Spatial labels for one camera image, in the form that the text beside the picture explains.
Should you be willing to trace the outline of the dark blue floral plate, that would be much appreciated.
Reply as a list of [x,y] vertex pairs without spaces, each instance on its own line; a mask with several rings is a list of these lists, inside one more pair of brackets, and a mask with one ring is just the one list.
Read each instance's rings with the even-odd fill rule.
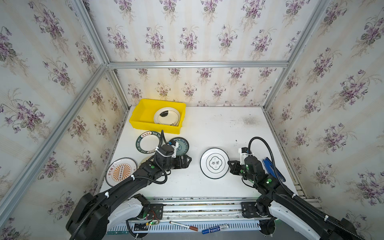
[[175,138],[171,139],[169,141],[169,143],[171,143],[172,146],[176,146],[176,143],[178,143],[178,147],[176,150],[176,156],[177,157],[186,155],[190,149],[189,142],[185,138],[182,138],[182,137],[175,137]]

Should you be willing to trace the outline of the white plate black flower outline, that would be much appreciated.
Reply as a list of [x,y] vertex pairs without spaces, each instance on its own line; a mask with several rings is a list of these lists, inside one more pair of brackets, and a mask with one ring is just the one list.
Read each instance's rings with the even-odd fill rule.
[[228,161],[229,157],[225,151],[219,148],[210,148],[202,154],[200,168],[207,178],[217,180],[227,174]]

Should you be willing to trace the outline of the green rim lettered plate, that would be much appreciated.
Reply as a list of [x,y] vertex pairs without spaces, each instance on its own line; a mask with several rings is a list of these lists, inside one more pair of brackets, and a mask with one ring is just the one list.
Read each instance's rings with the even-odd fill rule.
[[161,134],[155,131],[147,131],[136,140],[136,149],[142,154],[152,154],[156,151],[161,140]]

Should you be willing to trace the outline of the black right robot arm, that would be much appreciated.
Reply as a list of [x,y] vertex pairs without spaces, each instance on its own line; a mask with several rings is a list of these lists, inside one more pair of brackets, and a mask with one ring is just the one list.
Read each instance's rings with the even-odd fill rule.
[[[272,161],[273,174],[268,174],[260,160],[252,153],[253,141],[261,141],[267,148]],[[290,190],[278,175],[271,147],[261,137],[250,139],[247,147],[241,148],[245,154],[243,162],[229,161],[230,172],[241,176],[243,181],[252,183],[260,196],[255,203],[259,216],[273,217],[289,225],[308,240],[361,240],[353,223],[348,219],[338,220],[300,198]]]

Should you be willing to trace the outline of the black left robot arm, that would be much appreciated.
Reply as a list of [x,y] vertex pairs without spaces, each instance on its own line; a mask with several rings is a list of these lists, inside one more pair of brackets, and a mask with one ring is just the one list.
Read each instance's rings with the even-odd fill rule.
[[168,172],[189,167],[192,158],[177,155],[178,142],[165,140],[161,132],[154,155],[142,163],[129,177],[97,195],[87,193],[77,203],[66,230],[71,240],[101,240],[107,232],[110,215],[126,200],[150,184],[163,185]]

